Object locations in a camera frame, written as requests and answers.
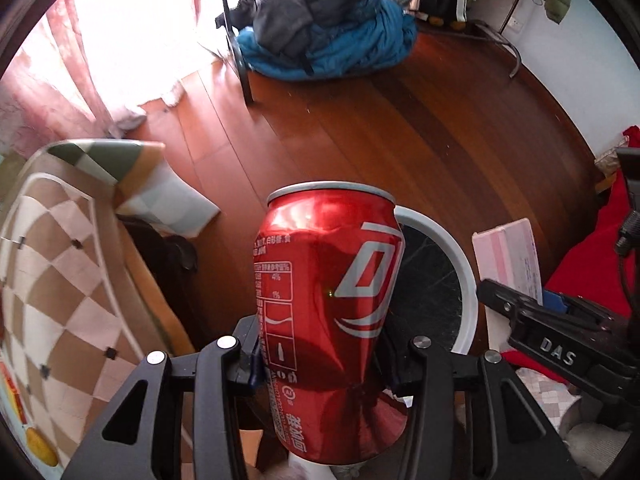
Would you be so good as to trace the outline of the pink white toothpaste box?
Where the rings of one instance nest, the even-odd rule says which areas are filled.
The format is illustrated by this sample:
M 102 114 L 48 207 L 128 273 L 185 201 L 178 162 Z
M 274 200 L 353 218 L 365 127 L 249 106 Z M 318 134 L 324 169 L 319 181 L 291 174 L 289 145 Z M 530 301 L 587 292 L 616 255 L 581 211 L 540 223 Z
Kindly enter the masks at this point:
M 532 225 L 527 218 L 474 233 L 480 279 L 490 278 L 537 300 L 542 284 Z

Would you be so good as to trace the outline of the red cola can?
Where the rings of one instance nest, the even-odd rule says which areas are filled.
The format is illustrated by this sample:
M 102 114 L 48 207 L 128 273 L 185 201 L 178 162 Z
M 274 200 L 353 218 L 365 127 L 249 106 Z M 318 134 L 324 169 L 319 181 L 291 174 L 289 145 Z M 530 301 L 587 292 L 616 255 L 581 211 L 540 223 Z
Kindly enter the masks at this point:
M 404 431 L 406 408 L 371 370 L 404 250 L 379 188 L 314 181 L 269 196 L 255 296 L 274 428 L 292 454 L 358 464 Z

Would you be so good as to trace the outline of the white round trash bin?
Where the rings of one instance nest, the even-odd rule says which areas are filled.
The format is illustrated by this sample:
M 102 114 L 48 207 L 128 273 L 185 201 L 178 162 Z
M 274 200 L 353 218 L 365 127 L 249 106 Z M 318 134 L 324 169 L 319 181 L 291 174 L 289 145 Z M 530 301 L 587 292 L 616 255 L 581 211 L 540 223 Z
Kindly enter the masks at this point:
M 465 253 L 435 220 L 398 206 L 395 216 L 406 248 L 390 303 L 390 320 L 408 338 L 429 336 L 467 354 L 475 337 L 476 281 Z

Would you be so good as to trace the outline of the red blanket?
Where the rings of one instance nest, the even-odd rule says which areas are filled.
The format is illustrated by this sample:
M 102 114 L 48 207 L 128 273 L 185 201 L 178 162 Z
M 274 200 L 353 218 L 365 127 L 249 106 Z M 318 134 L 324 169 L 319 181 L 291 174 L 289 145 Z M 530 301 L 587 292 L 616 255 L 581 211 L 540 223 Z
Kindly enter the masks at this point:
M 608 203 L 598 213 L 596 228 L 571 249 L 547 284 L 562 296 L 584 298 L 624 318 L 638 311 L 639 196 L 634 176 L 639 160 L 639 129 L 625 132 L 629 146 L 616 153 L 617 170 Z M 510 345 L 500 356 L 509 363 L 568 382 Z

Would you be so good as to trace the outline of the checkered pastel pillow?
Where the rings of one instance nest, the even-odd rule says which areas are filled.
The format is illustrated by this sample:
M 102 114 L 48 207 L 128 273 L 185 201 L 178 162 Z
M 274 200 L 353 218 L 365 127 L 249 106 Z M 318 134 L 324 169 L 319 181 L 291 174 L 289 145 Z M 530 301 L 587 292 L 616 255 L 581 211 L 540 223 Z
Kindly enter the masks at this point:
M 570 407 L 580 399 L 580 396 L 571 393 L 567 385 L 556 382 L 536 370 L 520 367 L 516 374 L 538 402 L 555 430 L 559 431 L 562 418 Z

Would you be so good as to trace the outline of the yellow round fruit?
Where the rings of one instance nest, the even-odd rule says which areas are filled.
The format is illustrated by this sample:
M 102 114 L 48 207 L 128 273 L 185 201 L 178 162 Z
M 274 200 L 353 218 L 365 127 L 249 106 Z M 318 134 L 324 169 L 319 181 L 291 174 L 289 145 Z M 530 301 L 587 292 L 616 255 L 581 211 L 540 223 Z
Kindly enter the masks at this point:
M 32 455 L 49 467 L 58 466 L 58 454 L 34 427 L 25 430 L 26 444 Z

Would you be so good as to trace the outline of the pink floral curtain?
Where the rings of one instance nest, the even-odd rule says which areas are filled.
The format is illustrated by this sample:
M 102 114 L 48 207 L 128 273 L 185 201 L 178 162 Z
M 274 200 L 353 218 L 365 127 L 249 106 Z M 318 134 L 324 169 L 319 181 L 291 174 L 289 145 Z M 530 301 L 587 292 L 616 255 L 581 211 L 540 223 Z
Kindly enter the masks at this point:
M 110 105 L 87 58 L 75 0 L 56 0 L 1 77 L 1 155 L 29 158 L 61 140 L 122 138 L 146 119 Z

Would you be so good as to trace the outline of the blue and black clothes pile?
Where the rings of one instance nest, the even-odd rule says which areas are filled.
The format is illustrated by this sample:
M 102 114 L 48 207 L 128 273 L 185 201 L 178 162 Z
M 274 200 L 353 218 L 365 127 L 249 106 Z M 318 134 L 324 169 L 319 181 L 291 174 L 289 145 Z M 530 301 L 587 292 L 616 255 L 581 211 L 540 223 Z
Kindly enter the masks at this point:
M 333 79 L 397 65 L 418 28 L 398 0 L 239 0 L 217 27 L 235 28 L 256 73 L 285 80 Z

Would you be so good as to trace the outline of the black clothes rack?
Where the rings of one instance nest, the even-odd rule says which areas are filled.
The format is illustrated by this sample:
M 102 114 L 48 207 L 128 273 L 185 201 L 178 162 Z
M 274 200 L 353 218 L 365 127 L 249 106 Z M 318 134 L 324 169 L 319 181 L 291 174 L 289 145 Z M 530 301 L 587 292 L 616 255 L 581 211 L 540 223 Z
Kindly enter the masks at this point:
M 248 80 L 248 69 L 243 53 L 238 43 L 238 34 L 231 24 L 231 14 L 228 0 L 221 0 L 222 16 L 224 17 L 224 32 L 226 33 L 227 44 L 230 49 L 234 71 L 238 76 L 244 103 L 250 105 L 254 102 L 250 81 Z

